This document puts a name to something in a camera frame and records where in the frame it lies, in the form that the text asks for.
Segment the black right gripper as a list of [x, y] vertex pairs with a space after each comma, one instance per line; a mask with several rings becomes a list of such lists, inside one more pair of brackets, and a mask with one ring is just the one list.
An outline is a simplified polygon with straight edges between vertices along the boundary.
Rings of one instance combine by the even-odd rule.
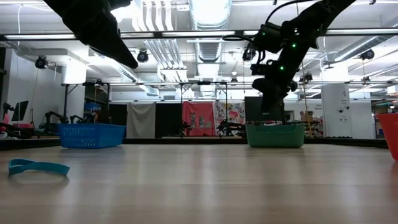
[[[272, 98], [284, 98], [288, 92], [298, 88], [293, 81], [298, 71], [298, 63], [284, 63], [280, 61], [267, 61], [265, 64], [255, 63], [251, 65], [252, 75], [262, 75], [253, 81], [252, 87]], [[284, 122], [284, 102], [262, 101], [262, 114], [265, 120]]]

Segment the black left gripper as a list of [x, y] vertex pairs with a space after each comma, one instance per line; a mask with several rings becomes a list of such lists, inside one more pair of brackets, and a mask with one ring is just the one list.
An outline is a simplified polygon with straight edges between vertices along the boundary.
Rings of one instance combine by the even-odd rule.
[[111, 11], [129, 6], [131, 0], [43, 0], [76, 37], [100, 54], [131, 69], [138, 67], [119, 35], [116, 18]]

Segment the blue rubber band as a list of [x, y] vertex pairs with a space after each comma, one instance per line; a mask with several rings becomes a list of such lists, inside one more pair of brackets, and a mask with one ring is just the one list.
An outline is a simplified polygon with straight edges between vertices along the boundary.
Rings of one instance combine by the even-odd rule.
[[9, 175], [20, 174], [26, 170], [36, 170], [43, 172], [52, 172], [60, 175], [67, 175], [69, 173], [70, 167], [53, 162], [40, 162], [28, 159], [13, 159], [10, 160], [8, 163]]

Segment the large black monitor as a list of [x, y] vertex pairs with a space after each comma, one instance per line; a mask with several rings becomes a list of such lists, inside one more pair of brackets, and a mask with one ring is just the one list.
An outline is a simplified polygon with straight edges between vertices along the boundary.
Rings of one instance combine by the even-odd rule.
[[246, 121], [268, 121], [262, 114], [262, 101], [268, 100], [263, 96], [246, 96], [244, 98]]

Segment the green plastic basket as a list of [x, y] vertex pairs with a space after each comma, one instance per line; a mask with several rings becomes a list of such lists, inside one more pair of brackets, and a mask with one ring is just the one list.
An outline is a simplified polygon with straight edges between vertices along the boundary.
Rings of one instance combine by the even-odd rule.
[[246, 124], [246, 136], [251, 147], [300, 148], [304, 145], [305, 125], [261, 126]]

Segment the floral hanging cloth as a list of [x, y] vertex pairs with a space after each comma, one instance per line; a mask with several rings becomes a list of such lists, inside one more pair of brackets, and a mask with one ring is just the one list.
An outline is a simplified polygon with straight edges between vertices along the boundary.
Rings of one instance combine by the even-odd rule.
[[217, 126], [224, 120], [230, 123], [240, 123], [245, 125], [245, 106], [244, 102], [240, 103], [223, 103], [216, 101], [213, 103], [215, 134], [219, 136]]

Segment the white ceiling pipes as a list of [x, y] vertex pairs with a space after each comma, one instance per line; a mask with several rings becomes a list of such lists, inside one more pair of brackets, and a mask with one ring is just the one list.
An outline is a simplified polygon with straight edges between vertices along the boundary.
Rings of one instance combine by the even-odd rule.
[[[137, 16], [133, 21], [136, 31], [173, 31], [171, 0], [132, 0]], [[158, 76], [170, 82], [187, 81], [187, 68], [183, 64], [175, 39], [149, 39], [144, 42], [158, 63]]]

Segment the red hanging cloth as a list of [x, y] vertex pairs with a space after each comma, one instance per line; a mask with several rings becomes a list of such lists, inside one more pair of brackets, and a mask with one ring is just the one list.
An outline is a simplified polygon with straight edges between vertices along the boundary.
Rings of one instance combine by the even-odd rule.
[[212, 103], [184, 101], [182, 119], [190, 126], [188, 136], [214, 136], [214, 112]]

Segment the grey hanging cloth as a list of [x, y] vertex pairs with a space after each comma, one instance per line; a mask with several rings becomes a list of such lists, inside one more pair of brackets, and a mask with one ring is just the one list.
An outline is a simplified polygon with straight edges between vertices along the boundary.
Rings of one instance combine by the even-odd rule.
[[155, 138], [155, 103], [128, 103], [126, 137], [129, 139]]

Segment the blue plastic basket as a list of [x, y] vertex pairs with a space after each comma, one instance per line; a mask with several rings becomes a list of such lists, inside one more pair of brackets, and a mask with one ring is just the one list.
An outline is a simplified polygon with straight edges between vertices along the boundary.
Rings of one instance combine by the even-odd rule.
[[103, 123], [59, 124], [62, 147], [101, 149], [122, 144], [125, 126]]

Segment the small black monitor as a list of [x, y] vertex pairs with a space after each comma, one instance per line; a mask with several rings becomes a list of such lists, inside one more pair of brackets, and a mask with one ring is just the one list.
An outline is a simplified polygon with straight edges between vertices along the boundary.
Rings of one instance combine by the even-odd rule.
[[28, 101], [21, 101], [16, 103], [11, 121], [23, 121], [28, 104]]

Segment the orange plastic basket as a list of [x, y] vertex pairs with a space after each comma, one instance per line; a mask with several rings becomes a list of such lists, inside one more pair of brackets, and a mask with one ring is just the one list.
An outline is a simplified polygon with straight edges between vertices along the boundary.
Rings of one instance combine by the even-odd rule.
[[398, 161], [398, 113], [377, 114], [391, 156]]

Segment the black background table frame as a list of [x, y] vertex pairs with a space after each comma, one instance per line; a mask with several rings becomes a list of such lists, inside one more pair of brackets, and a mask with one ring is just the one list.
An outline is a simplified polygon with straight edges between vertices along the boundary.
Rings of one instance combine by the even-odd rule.
[[180, 88], [180, 94], [181, 94], [181, 99], [184, 93], [184, 86], [192, 86], [192, 85], [199, 85], [199, 86], [205, 86], [205, 85], [224, 85], [228, 86], [227, 82], [210, 82], [210, 81], [199, 81], [199, 82], [180, 82], [180, 83], [172, 83], [172, 82], [132, 82], [132, 83], [106, 83], [102, 81], [96, 81], [96, 82], [84, 82], [84, 83], [76, 83], [76, 84], [69, 84], [69, 83], [62, 83], [61, 86], [64, 86], [65, 88], [68, 88], [70, 86], [72, 87], [78, 87], [78, 86], [95, 86], [95, 87], [101, 87], [105, 86], [106, 87], [106, 92], [108, 94], [108, 102], [111, 102], [111, 97], [110, 97], [110, 91], [112, 86], [138, 86], [139, 88], [143, 89], [148, 95], [155, 96], [155, 93], [150, 91], [150, 88], [156, 88], [156, 87], [161, 87], [161, 86], [166, 86], [166, 87], [179, 87]]

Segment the silver ventilation duct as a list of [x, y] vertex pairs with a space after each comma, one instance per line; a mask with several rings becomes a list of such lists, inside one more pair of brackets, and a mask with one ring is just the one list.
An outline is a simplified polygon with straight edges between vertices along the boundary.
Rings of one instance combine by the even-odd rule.
[[[226, 30], [231, 14], [232, 0], [188, 0], [193, 30]], [[209, 38], [195, 44], [200, 78], [218, 76], [223, 44], [221, 39]]]

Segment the black aluminium table frame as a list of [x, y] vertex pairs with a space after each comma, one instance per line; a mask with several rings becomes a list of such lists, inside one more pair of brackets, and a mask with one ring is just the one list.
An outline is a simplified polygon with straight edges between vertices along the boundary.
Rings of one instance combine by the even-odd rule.
[[[163, 139], [123, 139], [121, 143], [111, 146], [67, 146], [64, 148], [74, 149], [101, 149], [105, 147], [116, 147], [121, 144], [188, 144], [188, 145], [227, 145], [227, 144], [247, 144], [246, 139], [242, 138], [163, 138]], [[387, 149], [385, 139], [353, 139], [353, 138], [305, 138], [304, 144], [332, 144], [342, 146], [376, 147]], [[57, 138], [40, 139], [6, 139], [0, 140], [0, 151], [10, 151], [15, 149], [30, 149], [41, 147], [61, 146], [61, 140]]]

